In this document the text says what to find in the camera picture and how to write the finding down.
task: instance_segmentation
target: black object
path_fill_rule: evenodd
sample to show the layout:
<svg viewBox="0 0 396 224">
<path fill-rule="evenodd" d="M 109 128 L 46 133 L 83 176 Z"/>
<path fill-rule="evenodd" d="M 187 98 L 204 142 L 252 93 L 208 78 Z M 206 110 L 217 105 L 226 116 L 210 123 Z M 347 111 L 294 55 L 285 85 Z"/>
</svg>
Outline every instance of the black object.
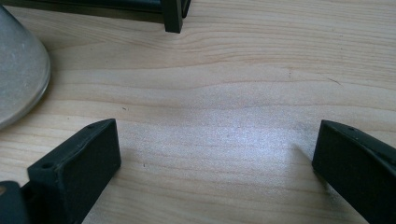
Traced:
<svg viewBox="0 0 396 224">
<path fill-rule="evenodd" d="M 163 14 L 165 31 L 180 33 L 191 0 L 33 0 L 90 7 L 109 7 Z"/>
<path fill-rule="evenodd" d="M 395 148 L 323 120 L 312 165 L 368 222 L 396 223 Z"/>
<path fill-rule="evenodd" d="M 21 189 L 0 182 L 0 223 L 81 223 L 119 168 L 116 121 L 93 123 L 31 165 Z"/>
</svg>

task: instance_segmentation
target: round metal base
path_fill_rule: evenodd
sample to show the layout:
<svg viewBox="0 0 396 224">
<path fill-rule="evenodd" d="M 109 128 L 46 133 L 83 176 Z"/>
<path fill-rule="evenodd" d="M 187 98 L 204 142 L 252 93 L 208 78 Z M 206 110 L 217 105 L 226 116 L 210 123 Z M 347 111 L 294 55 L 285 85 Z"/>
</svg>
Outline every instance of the round metal base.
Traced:
<svg viewBox="0 0 396 224">
<path fill-rule="evenodd" d="M 0 6 L 0 129 L 28 113 L 50 81 L 44 46 Z"/>
</svg>

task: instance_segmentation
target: black stand leg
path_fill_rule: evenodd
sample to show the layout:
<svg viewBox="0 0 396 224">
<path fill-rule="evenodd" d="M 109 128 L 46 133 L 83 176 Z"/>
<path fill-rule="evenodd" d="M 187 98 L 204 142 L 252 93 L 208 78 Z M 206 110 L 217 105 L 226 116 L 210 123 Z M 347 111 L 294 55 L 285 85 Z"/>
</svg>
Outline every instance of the black stand leg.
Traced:
<svg viewBox="0 0 396 224">
<path fill-rule="evenodd" d="M 180 34 L 183 20 L 181 18 L 181 0 L 161 0 L 165 31 Z"/>
</svg>

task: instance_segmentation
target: black clamp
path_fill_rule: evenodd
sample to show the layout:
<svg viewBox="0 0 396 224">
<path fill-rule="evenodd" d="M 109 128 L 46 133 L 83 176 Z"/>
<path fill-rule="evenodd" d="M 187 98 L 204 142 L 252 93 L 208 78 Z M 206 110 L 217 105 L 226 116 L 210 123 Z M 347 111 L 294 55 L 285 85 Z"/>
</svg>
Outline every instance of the black clamp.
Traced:
<svg viewBox="0 0 396 224">
<path fill-rule="evenodd" d="M 312 166 L 368 222 L 396 223 L 395 148 L 323 120 Z"/>
<path fill-rule="evenodd" d="M 83 128 L 31 165 L 22 188 L 0 182 L 0 223 L 81 223 L 120 162 L 114 119 Z"/>
</svg>

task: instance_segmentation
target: wooden surface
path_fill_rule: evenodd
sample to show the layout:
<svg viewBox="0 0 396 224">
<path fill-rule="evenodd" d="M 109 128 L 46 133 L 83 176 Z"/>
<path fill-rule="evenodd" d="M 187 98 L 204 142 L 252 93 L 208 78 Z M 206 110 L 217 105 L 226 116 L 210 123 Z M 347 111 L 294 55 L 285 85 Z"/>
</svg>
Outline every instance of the wooden surface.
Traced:
<svg viewBox="0 0 396 224">
<path fill-rule="evenodd" d="M 52 77 L 0 131 L 0 179 L 115 118 L 122 166 L 84 223 L 365 223 L 310 162 L 322 119 L 396 147 L 395 1 L 192 0 L 180 35 L 7 9 Z"/>
</svg>

